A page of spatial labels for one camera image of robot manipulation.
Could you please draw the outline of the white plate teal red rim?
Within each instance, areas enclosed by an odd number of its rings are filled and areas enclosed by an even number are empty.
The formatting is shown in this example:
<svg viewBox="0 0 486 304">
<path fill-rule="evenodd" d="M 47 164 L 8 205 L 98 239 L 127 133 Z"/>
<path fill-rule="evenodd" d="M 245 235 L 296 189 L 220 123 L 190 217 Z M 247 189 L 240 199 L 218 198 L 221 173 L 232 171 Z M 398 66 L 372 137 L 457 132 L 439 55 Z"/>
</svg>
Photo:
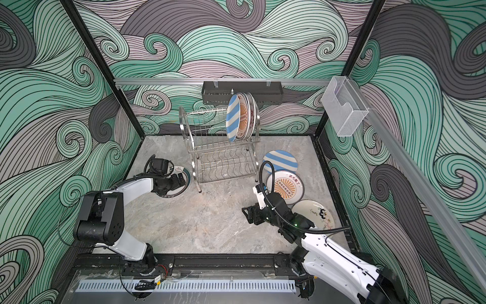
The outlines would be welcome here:
<svg viewBox="0 0 486 304">
<path fill-rule="evenodd" d="M 190 184 L 190 172 L 178 165 L 170 176 L 154 179 L 153 192 L 161 198 L 174 198 L 185 192 Z"/>
</svg>

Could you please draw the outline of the sunburst plate red green rim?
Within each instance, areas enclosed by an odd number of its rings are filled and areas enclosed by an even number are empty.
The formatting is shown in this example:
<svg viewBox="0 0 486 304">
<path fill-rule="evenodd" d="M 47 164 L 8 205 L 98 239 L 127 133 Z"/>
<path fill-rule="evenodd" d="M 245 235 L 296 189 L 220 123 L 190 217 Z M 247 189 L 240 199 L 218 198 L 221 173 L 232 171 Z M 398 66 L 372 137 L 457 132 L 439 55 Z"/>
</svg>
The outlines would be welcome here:
<svg viewBox="0 0 486 304">
<path fill-rule="evenodd" d="M 266 186 L 269 191 L 274 187 L 274 191 L 280 194 L 288 205 L 301 201 L 305 193 L 302 180 L 295 173 L 285 170 L 275 173 L 275 181 L 270 174 L 267 177 Z"/>
</svg>

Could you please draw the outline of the cream plate small drawings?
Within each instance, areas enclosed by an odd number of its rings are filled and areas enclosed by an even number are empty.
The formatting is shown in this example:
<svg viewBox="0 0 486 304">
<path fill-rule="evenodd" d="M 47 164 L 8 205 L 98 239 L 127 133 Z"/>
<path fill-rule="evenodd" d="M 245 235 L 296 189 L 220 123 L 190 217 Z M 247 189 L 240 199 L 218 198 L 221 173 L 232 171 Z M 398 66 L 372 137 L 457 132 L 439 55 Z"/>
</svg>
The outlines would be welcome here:
<svg viewBox="0 0 486 304">
<path fill-rule="evenodd" d="M 329 210 L 321 203 L 313 200 L 297 202 L 292 211 L 303 215 L 314 224 L 312 230 L 330 230 L 336 228 L 335 221 Z"/>
</svg>

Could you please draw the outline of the blue cream striped plate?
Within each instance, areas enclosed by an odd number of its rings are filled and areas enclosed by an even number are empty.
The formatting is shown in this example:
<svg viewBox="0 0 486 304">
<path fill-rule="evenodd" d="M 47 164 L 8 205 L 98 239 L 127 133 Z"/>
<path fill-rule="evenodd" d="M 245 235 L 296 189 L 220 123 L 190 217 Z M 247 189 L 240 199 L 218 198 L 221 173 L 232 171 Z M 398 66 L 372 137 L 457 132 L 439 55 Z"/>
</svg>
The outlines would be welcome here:
<svg viewBox="0 0 486 304">
<path fill-rule="evenodd" d="M 230 142 L 235 141 L 240 124 L 240 101 L 237 94 L 233 95 L 227 107 L 226 131 Z"/>
</svg>

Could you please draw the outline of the white plate red characters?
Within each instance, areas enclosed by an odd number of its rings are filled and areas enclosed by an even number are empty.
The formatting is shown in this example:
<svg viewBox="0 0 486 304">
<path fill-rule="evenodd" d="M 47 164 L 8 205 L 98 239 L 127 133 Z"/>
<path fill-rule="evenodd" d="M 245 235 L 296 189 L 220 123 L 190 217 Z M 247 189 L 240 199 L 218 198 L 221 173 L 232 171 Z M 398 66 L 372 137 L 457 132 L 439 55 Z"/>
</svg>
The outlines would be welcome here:
<svg viewBox="0 0 486 304">
<path fill-rule="evenodd" d="M 258 137 L 259 136 L 259 121 L 260 121 L 259 108 L 258 108 L 257 102 L 256 102 L 256 100 L 255 100 L 255 98 L 253 97 L 252 94 L 250 95 L 250 97 L 251 97 L 251 100 L 252 100 L 253 106 L 254 106 L 253 135 Z"/>
</svg>

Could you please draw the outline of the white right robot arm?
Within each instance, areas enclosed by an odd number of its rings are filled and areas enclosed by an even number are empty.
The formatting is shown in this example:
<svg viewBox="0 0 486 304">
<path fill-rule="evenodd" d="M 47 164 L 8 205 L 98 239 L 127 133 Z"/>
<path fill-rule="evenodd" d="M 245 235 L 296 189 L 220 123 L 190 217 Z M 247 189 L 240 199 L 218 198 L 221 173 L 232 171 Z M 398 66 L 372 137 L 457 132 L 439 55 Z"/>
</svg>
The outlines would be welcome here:
<svg viewBox="0 0 486 304">
<path fill-rule="evenodd" d="M 317 277 L 353 303 L 409 302 L 397 274 L 377 268 L 331 240 L 339 229 L 316 230 L 311 220 L 292 212 L 280 194 L 260 186 L 253 191 L 258 201 L 243 208 L 243 214 L 250 224 L 267 222 L 277 227 L 280 235 L 296 244 L 291 254 L 295 274 Z"/>
</svg>

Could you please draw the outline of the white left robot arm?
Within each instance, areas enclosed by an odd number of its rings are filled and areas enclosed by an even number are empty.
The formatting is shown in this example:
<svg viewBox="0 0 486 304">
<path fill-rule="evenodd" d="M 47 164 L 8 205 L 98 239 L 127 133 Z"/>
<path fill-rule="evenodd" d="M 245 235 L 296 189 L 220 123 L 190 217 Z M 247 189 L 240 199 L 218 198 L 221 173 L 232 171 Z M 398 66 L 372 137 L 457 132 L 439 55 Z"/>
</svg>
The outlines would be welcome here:
<svg viewBox="0 0 486 304">
<path fill-rule="evenodd" d="M 107 248 L 128 262 L 139 262 L 147 273 L 158 265 L 153 247 L 139 241 L 125 229 L 125 207 L 136 198 L 154 193 L 162 198 L 182 194 L 191 177 L 180 172 L 168 177 L 140 174 L 113 189 L 83 195 L 73 229 L 76 241 Z"/>
</svg>

